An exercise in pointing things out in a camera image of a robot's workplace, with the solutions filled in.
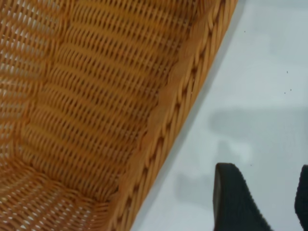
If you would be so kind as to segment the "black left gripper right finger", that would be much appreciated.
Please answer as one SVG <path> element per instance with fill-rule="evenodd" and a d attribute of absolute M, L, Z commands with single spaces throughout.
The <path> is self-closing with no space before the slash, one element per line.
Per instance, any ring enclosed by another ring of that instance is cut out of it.
<path fill-rule="evenodd" d="M 303 165 L 295 197 L 295 213 L 304 231 L 308 230 L 308 166 Z"/>

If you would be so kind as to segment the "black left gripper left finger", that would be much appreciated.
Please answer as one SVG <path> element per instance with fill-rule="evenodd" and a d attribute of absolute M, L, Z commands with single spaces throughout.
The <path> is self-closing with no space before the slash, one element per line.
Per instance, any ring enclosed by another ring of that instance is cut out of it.
<path fill-rule="evenodd" d="M 235 164 L 217 163 L 213 189 L 215 231 L 270 231 Z"/>

